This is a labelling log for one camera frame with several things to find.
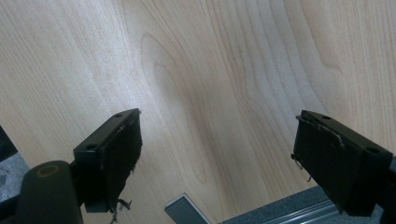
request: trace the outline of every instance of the black object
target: black object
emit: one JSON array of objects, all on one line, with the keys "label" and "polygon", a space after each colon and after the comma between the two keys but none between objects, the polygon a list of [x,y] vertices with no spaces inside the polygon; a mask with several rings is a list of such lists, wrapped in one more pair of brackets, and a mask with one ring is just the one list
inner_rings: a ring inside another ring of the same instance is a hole
[{"label": "black object", "polygon": [[0,161],[6,160],[17,152],[18,150],[14,147],[6,132],[0,126]]},{"label": "black object", "polygon": [[209,220],[185,193],[167,203],[165,212],[176,224],[210,224]]},{"label": "black object", "polygon": [[389,169],[392,154],[330,117],[303,110],[297,119],[292,158],[339,211],[368,217],[378,203],[387,217],[396,218],[396,178]]},{"label": "black object", "polygon": [[0,204],[5,208],[0,221],[16,216],[20,224],[82,223],[83,203],[88,212],[116,214],[125,181],[140,157],[139,114],[132,109],[112,116],[75,148],[70,165],[50,161],[30,170],[19,197]]}]

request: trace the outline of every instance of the light wood tabletop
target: light wood tabletop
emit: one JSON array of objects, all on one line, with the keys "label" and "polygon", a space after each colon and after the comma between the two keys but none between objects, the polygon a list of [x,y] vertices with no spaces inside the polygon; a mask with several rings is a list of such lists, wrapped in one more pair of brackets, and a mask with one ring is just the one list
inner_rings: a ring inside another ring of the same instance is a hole
[{"label": "light wood tabletop", "polygon": [[183,192],[221,222],[315,186],[290,159],[302,109],[396,152],[395,52],[391,0],[6,0],[0,125],[34,167],[138,107],[120,223],[172,223]]}]

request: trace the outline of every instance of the wooden table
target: wooden table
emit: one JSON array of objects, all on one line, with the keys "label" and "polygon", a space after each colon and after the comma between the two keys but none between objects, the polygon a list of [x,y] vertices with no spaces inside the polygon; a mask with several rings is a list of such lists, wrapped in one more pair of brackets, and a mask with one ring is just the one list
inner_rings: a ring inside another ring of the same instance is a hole
[{"label": "wooden table", "polygon": [[290,159],[302,109],[396,152],[395,52],[390,0],[6,0],[0,124],[33,167],[139,107],[120,223],[172,223],[182,192],[220,222],[315,185]]}]

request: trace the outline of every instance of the wooden surface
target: wooden surface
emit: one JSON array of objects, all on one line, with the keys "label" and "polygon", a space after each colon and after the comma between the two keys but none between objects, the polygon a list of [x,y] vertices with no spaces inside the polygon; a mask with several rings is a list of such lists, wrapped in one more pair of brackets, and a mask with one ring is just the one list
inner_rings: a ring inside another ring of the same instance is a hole
[{"label": "wooden surface", "polygon": [[[0,2],[0,124],[33,167],[139,107],[120,223],[213,222],[314,186],[290,159],[302,109],[396,152],[396,1]],[[110,214],[84,214],[108,223]]]}]

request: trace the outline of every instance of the screw hole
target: screw hole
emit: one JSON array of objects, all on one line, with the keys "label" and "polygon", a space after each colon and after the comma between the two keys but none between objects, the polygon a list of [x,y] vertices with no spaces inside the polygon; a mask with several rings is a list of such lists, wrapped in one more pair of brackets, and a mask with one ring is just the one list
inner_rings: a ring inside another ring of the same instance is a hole
[{"label": "screw hole", "polygon": [[90,150],[90,149],[94,149],[96,147],[97,147],[96,144],[90,144],[90,145],[87,146],[87,149]]},{"label": "screw hole", "polygon": [[367,147],[366,149],[367,149],[368,151],[370,151],[370,152],[373,152],[373,153],[378,153],[378,152],[379,152],[379,150],[376,149],[376,148],[374,148],[374,147]]}]

